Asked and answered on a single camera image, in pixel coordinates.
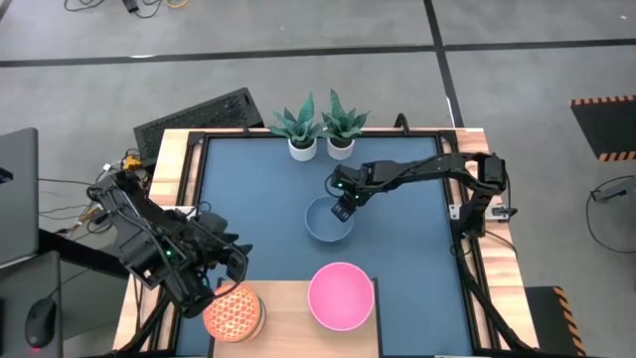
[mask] wooden table frame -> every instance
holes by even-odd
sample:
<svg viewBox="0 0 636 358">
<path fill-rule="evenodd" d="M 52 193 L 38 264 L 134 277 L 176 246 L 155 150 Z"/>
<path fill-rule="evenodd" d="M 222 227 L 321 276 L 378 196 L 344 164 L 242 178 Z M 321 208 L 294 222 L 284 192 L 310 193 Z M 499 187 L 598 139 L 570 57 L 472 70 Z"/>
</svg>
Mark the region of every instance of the wooden table frame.
<svg viewBox="0 0 636 358">
<path fill-rule="evenodd" d="M 365 136 L 435 136 L 439 152 L 488 152 L 488 144 L 483 129 L 471 128 L 364 128 Z M 199 195 L 198 174 L 203 168 L 201 160 L 207 153 L 206 140 L 200 140 L 210 134 L 214 137 L 266 137 L 271 134 L 265 128 L 252 128 L 244 132 L 242 128 L 214 129 L 168 129 L 164 132 L 161 149 L 157 159 L 150 199 L 160 206 L 192 205 Z M 469 163 L 467 169 L 476 175 L 476 163 Z M 444 184 L 446 199 L 450 203 L 462 203 L 469 194 L 455 180 Z M 501 203 L 501 198 L 493 198 L 493 203 Z M 512 243 L 507 223 L 486 223 L 486 230 Z M 510 248 L 487 235 L 479 242 L 464 243 L 472 251 L 466 256 L 471 272 L 480 283 L 487 283 L 487 293 L 491 301 L 511 328 L 519 337 L 532 347 L 538 347 L 537 336 L 526 300 L 526 294 L 519 271 L 517 259 Z M 134 334 L 136 307 L 132 279 L 128 283 L 119 325 L 113 348 L 127 343 Z M 141 318 L 150 314 L 159 296 L 158 289 L 148 291 L 144 288 Z M 475 297 L 463 289 L 464 303 L 471 330 L 473 348 L 503 348 L 506 343 L 495 333 L 492 324 L 486 319 L 484 311 Z M 153 344 L 146 342 L 144 349 L 172 349 L 176 343 L 175 323 L 172 304 L 164 314 L 158 339 Z"/>
</svg>

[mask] green succulent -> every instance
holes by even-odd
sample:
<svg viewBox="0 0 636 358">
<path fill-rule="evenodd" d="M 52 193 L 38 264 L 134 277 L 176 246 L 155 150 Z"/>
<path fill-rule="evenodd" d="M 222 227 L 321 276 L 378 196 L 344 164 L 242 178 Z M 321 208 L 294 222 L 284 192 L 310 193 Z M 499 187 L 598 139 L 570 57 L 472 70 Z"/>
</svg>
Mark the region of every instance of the green succulent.
<svg viewBox="0 0 636 358">
<path fill-rule="evenodd" d="M 367 115 L 369 115 L 370 111 L 356 115 L 356 109 L 353 108 L 347 113 L 340 104 L 338 94 L 332 89 L 330 99 L 331 113 L 322 112 L 322 118 L 327 129 L 321 135 L 325 138 L 349 140 L 362 134 L 360 128 L 367 122 Z"/>
<path fill-rule="evenodd" d="M 322 131 L 321 124 L 312 126 L 314 118 L 314 97 L 312 93 L 309 94 L 309 97 L 300 107 L 298 119 L 291 114 L 287 107 L 284 114 L 275 111 L 274 115 L 283 127 L 270 126 L 268 129 L 272 133 L 284 136 L 296 144 L 309 144 Z"/>
</svg>

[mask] blue table surface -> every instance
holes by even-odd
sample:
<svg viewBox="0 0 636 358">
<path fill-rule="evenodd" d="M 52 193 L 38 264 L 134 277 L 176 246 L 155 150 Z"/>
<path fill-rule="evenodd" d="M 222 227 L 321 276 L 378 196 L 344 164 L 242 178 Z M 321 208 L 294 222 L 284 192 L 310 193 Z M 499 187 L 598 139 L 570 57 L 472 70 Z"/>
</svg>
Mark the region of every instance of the blue table surface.
<svg viewBox="0 0 636 358">
<path fill-rule="evenodd" d="M 470 355 L 470 338 L 443 185 L 402 185 L 378 194 L 355 214 L 352 233 L 337 243 L 312 238 L 305 209 L 326 195 L 338 164 L 319 141 L 308 162 L 293 160 L 278 138 L 212 139 L 201 200 L 226 218 L 239 244 L 254 244 L 247 279 L 308 280 L 322 266 L 348 262 L 377 277 L 384 354 Z M 436 154 L 432 138 L 359 138 L 343 163 L 406 162 Z M 211 282 L 225 268 L 209 273 Z M 210 336 L 201 317 L 184 319 L 178 355 L 205 355 Z"/>
</svg>

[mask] pink bowl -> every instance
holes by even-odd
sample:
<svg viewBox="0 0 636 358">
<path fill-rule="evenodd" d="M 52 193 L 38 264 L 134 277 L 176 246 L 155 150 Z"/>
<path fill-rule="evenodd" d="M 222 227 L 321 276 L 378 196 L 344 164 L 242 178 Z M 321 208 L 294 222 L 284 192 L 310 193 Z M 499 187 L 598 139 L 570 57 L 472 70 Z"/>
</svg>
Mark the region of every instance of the pink bowl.
<svg viewBox="0 0 636 358">
<path fill-rule="evenodd" d="M 364 271 L 347 263 L 332 263 L 309 284 L 309 309 L 323 326 L 335 331 L 360 327 L 374 308 L 374 286 Z"/>
</svg>

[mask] black mat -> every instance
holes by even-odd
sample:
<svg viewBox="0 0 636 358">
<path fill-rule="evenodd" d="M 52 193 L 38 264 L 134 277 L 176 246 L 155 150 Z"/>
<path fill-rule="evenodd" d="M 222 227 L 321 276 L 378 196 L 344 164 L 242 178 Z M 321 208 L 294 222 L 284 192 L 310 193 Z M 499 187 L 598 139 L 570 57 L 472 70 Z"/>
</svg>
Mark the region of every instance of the black mat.
<svg viewBox="0 0 636 358">
<path fill-rule="evenodd" d="M 562 288 L 526 287 L 526 298 L 542 351 L 585 356 L 585 348 Z"/>
<path fill-rule="evenodd" d="M 143 165 L 154 167 L 165 129 L 262 127 L 262 118 L 247 88 L 238 89 L 135 127 Z"/>
<path fill-rule="evenodd" d="M 636 159 L 636 96 L 574 99 L 570 107 L 599 160 Z"/>
</svg>

